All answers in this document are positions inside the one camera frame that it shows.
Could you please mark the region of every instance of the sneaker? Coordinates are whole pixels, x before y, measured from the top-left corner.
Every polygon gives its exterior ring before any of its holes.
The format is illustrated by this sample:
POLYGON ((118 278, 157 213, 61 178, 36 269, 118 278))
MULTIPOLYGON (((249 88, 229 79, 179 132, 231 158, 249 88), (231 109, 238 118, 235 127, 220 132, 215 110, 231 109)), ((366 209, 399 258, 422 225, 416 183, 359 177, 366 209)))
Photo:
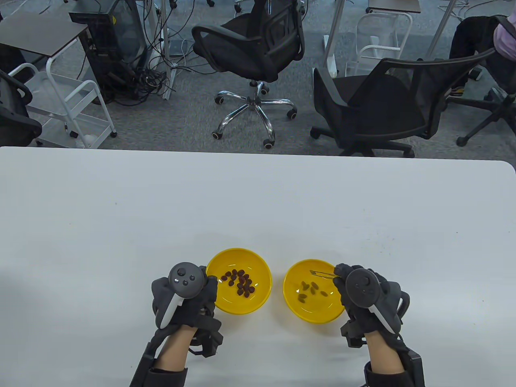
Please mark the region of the sneaker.
POLYGON ((449 96, 461 97, 464 94, 464 86, 454 87, 450 90, 449 96))

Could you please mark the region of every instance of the dark desk top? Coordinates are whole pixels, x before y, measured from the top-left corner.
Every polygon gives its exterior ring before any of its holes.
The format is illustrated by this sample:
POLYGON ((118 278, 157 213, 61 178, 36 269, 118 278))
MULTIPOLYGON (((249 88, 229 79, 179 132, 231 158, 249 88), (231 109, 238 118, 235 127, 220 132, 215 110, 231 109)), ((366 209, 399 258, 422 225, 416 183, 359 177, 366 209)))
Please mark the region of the dark desk top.
POLYGON ((0 22, 0 44, 54 56, 88 26, 29 12, 16 12, 0 22))
POLYGON ((418 0, 369 0, 369 8, 386 10, 421 13, 418 0))

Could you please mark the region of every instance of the floor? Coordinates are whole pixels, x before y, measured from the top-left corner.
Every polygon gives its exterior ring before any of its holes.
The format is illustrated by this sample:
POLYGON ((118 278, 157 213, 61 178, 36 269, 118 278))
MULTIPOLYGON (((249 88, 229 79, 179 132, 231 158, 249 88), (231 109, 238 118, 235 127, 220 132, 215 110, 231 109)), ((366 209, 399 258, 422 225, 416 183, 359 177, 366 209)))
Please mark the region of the floor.
MULTIPOLYGON (((467 16, 479 14, 508 14, 514 2, 497 0, 488 5, 479 5, 484 0, 470 0, 467 16)), ((195 4, 192 16, 181 35, 191 39, 191 27, 198 24, 222 24, 234 15, 232 0, 215 0, 213 8, 204 0, 178 0, 178 7, 169 20, 169 27, 179 29, 188 18, 192 5, 195 4)), ((442 17, 439 6, 446 6, 445 0, 420 0, 422 13, 414 17, 414 27, 407 42, 404 57, 417 59, 424 55, 431 38, 442 17)), ((0 0, 0 10, 4 16, 12 12, 21 2, 0 0)), ((39 12, 48 5, 49 14, 67 17, 74 1, 64 4, 61 0, 28 0, 23 9, 39 12)), ((244 3, 244 12, 251 9, 252 2, 244 3)), ((336 46, 337 65, 343 69, 349 57, 354 37, 354 27, 358 18, 363 15, 367 0, 353 0, 346 3, 341 33, 336 46)), ((290 121, 286 117, 286 109, 273 107, 266 113, 276 131, 276 145, 272 150, 265 150, 262 141, 267 137, 265 129, 257 115, 245 113, 235 119, 227 128, 224 137, 216 141, 211 132, 220 120, 238 103, 227 101, 216 105, 213 97, 219 90, 231 90, 246 94, 247 82, 236 75, 216 73, 200 75, 183 71, 176 78, 175 92, 170 100, 158 97, 149 98, 145 103, 135 107, 124 107, 111 103, 108 105, 111 117, 119 136, 108 138, 103 148, 136 149, 162 151, 194 151, 194 152, 243 152, 243 153, 278 153, 308 155, 338 155, 340 150, 332 139, 314 140, 309 136, 312 125, 324 125, 323 119, 315 112, 312 102, 311 69, 321 66, 323 57, 322 35, 331 26, 334 0, 309 0, 307 16, 303 22, 306 40, 306 52, 299 62, 292 63, 281 74, 277 82, 270 85, 271 98, 289 98, 298 106, 298 116, 290 121)), ((439 42, 436 57, 446 58, 455 27, 456 18, 451 18, 439 42)), ((84 52, 80 45, 72 47, 56 62, 57 72, 62 75, 76 77, 84 52)), ((200 58, 188 62, 201 65, 200 58)), ((199 71, 210 72, 208 65, 195 67, 199 71)), ((478 82, 469 82, 466 93, 469 96, 482 98, 493 80, 483 76, 478 82)), ((90 110, 99 113, 96 106, 90 110)), ((459 158, 459 159, 499 159, 516 167, 516 138, 505 122, 491 124, 475 136, 468 145, 460 148, 455 139, 464 135, 487 113, 465 106, 450 106, 443 113, 438 133, 430 140, 409 138, 405 142, 414 146, 419 158, 459 158)), ((399 152, 379 151, 379 156, 399 156, 399 152)))

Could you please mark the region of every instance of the forearm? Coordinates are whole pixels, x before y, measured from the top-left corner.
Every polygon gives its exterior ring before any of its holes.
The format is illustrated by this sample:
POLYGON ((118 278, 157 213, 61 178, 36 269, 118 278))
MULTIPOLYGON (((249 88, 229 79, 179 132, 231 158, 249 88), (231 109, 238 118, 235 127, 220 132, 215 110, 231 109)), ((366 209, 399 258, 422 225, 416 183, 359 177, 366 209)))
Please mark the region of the forearm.
POLYGON ((154 368, 171 372, 184 370, 188 348, 196 331, 196 328, 183 325, 176 333, 170 335, 154 363, 154 368))
POLYGON ((365 339, 375 374, 394 375, 405 371, 398 353, 386 344, 378 331, 365 334, 365 339))

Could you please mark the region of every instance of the black glove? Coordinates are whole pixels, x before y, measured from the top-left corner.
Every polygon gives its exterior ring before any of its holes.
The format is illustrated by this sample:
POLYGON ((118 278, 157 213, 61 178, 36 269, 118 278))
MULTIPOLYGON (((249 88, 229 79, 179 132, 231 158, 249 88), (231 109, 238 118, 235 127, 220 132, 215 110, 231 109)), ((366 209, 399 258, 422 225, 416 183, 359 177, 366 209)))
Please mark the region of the black glove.
MULTIPOLYGON (((201 266, 201 270, 205 273, 206 268, 201 266)), ((217 300, 217 277, 207 277, 207 283, 201 292, 194 298, 183 301, 183 305, 179 306, 170 321, 170 325, 189 325, 194 328, 200 328, 198 322, 200 316, 214 316, 215 301, 217 300)), ((168 278, 159 278, 152 282, 152 310, 154 315, 157 313, 161 303, 171 298, 170 294, 173 290, 169 286, 168 278)))
MULTIPOLYGON (((380 332, 382 337, 384 338, 387 345, 397 351, 408 351, 408 348, 404 344, 401 336, 394 335, 390 333, 380 322, 380 320, 369 311, 369 309, 364 309, 356 306, 346 291, 346 279, 348 275, 355 269, 363 269, 360 265, 349 266, 346 264, 338 264, 335 267, 333 273, 337 276, 333 279, 333 284, 337 288, 338 292, 341 294, 341 303, 346 308, 346 312, 352 322, 356 321, 361 329, 362 335, 365 333, 371 333, 374 331, 380 332)), ((390 289, 389 282, 380 274, 374 272, 372 269, 368 269, 373 272, 378 281, 380 282, 380 287, 384 293, 388 293, 390 289)))

